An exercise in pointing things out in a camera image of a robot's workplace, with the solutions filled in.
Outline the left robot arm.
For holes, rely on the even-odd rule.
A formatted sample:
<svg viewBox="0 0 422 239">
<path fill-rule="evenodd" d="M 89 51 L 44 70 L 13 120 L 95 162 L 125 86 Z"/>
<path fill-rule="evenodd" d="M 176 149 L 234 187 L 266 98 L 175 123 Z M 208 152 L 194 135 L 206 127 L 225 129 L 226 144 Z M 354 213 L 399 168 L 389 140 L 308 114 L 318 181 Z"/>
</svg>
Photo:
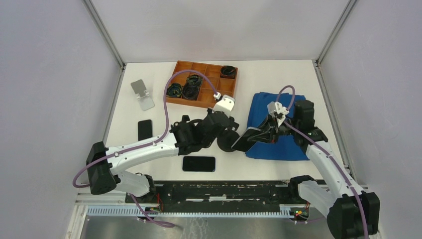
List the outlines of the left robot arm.
<svg viewBox="0 0 422 239">
<path fill-rule="evenodd" d="M 150 203 L 156 198 L 152 176 L 130 173 L 129 168 L 155 159 L 186 156 L 210 147 L 215 140 L 222 142 L 221 150 L 229 152 L 238 137 L 238 127 L 234 117 L 209 109 L 204 119 L 183 115 L 166 135 L 114 147 L 96 142 L 86 160 L 90 193 L 101 195 L 117 190 Z"/>
</svg>

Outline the black phone under left arm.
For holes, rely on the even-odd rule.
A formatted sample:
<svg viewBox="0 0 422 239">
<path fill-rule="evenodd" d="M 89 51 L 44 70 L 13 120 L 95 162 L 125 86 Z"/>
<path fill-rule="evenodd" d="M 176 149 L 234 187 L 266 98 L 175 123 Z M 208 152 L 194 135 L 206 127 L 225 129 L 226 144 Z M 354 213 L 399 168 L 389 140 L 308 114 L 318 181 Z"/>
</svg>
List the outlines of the black phone under left arm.
<svg viewBox="0 0 422 239">
<path fill-rule="evenodd" d="M 138 141 L 149 139 L 153 136 L 152 120 L 141 120 L 137 123 Z"/>
</svg>

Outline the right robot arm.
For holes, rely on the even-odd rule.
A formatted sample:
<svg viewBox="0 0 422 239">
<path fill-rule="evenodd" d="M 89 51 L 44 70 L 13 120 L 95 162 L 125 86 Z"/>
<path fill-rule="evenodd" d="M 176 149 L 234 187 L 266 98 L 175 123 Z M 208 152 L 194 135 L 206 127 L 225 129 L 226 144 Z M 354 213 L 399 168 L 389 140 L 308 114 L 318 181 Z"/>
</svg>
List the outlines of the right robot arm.
<svg viewBox="0 0 422 239">
<path fill-rule="evenodd" d="M 242 138 L 250 149 L 255 143 L 275 143 L 280 136 L 293 136 L 294 143 L 315 165 L 328 189 L 309 175 L 290 179 L 288 198 L 293 203 L 303 200 L 314 206 L 325 218 L 332 236 L 351 239 L 375 235 L 379 227 L 380 199 L 366 192 L 337 162 L 331 145 L 316 127 L 314 104 L 308 100 L 294 103 L 293 117 L 279 102 L 268 105 L 266 118 L 258 127 L 248 127 Z"/>
</svg>

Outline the blue cloth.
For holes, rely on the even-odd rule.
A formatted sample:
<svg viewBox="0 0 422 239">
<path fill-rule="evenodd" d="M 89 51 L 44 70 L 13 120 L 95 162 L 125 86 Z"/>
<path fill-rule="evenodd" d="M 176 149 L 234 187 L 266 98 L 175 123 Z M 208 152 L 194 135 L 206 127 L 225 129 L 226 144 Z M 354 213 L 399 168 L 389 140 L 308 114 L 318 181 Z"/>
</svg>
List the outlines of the blue cloth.
<svg viewBox="0 0 422 239">
<path fill-rule="evenodd" d="M 268 114 L 267 105 L 277 99 L 276 94 L 259 92 L 254 94 L 249 110 L 247 127 L 258 127 Z M 246 157 L 279 161 L 307 161 L 308 158 L 294 143 L 293 136 L 280 137 L 275 144 L 254 144 L 246 153 Z"/>
</svg>

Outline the black phone stand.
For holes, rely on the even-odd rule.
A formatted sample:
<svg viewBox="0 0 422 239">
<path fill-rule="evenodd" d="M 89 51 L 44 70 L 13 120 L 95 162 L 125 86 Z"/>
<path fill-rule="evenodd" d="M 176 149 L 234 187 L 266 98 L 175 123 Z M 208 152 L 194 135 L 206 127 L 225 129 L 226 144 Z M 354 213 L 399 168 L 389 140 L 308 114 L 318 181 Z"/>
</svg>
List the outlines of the black phone stand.
<svg viewBox="0 0 422 239">
<path fill-rule="evenodd" d="M 188 131 L 195 127 L 195 124 L 200 122 L 201 119 L 191 120 L 188 115 L 182 115 L 181 121 L 177 121 L 171 125 L 170 133 L 176 133 L 177 131 Z"/>
<path fill-rule="evenodd" d="M 239 134 L 233 130 L 225 130 L 217 137 L 217 145 L 224 152 L 234 152 L 233 144 L 239 139 Z"/>
</svg>

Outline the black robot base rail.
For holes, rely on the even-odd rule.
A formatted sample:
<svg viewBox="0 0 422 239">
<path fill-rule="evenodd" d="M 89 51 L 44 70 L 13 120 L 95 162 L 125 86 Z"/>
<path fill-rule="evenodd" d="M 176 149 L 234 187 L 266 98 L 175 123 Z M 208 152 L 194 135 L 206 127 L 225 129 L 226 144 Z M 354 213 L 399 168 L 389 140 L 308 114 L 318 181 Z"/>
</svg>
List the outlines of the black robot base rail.
<svg viewBox="0 0 422 239">
<path fill-rule="evenodd" d="M 165 213 L 265 213 L 280 205 L 302 207 L 289 180 L 155 181 L 156 192 L 140 204 L 164 204 Z"/>
</svg>

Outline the black phone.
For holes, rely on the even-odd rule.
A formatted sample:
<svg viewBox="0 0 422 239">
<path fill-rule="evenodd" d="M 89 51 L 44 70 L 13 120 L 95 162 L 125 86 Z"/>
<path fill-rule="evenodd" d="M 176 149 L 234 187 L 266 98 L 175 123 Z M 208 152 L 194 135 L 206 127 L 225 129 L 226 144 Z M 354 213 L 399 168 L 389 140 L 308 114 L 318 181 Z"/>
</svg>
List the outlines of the black phone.
<svg viewBox="0 0 422 239">
<path fill-rule="evenodd" d="M 214 172 L 216 158 L 212 156 L 185 156 L 182 170 L 185 172 Z"/>
<path fill-rule="evenodd" d="M 232 149 L 235 151 L 247 152 L 255 143 L 250 139 L 256 136 L 262 130 L 255 127 L 248 127 L 246 131 L 234 142 Z"/>
</svg>

